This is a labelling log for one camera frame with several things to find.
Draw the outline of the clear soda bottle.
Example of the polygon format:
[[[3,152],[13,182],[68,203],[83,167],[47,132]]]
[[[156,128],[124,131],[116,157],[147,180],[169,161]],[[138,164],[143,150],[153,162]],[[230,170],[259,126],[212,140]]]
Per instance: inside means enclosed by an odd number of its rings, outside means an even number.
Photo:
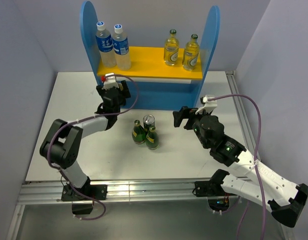
[[[169,37],[164,44],[164,62],[168,66],[173,66],[178,60],[179,40],[176,38],[177,31],[171,29]]]
[[[190,41],[187,42],[184,48],[182,66],[187,71],[194,70],[198,60],[199,44],[197,40],[198,40],[198,35],[192,34]]]

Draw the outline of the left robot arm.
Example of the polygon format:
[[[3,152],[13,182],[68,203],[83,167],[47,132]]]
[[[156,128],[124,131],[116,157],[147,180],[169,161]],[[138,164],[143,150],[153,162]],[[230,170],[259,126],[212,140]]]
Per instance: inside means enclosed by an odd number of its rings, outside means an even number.
[[[77,162],[81,140],[109,130],[131,96],[127,82],[117,81],[114,75],[105,76],[96,90],[102,103],[94,115],[75,121],[54,120],[40,147],[40,155],[67,181],[66,192],[80,200],[90,200],[93,194],[90,178]]]

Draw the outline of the green glass bottle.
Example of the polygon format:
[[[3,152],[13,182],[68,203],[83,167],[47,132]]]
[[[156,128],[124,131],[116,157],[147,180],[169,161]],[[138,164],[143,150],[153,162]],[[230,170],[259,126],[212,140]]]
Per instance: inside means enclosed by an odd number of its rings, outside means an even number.
[[[139,145],[145,142],[146,133],[138,119],[134,120],[132,138],[133,138],[134,143],[139,144]]]
[[[150,150],[155,150],[159,146],[159,137],[155,126],[149,127],[148,133],[146,135],[146,146]]]

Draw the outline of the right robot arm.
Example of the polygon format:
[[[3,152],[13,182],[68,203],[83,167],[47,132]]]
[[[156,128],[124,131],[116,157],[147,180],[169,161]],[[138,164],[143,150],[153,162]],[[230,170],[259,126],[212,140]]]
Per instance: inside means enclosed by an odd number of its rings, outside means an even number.
[[[217,116],[196,111],[186,106],[174,111],[174,127],[186,119],[184,129],[194,131],[203,148],[228,169],[218,169],[208,181],[195,182],[195,195],[238,195],[258,205],[265,204],[275,220],[295,227],[308,198],[308,186],[288,181],[262,162],[255,164],[252,153],[224,133],[224,125]]]

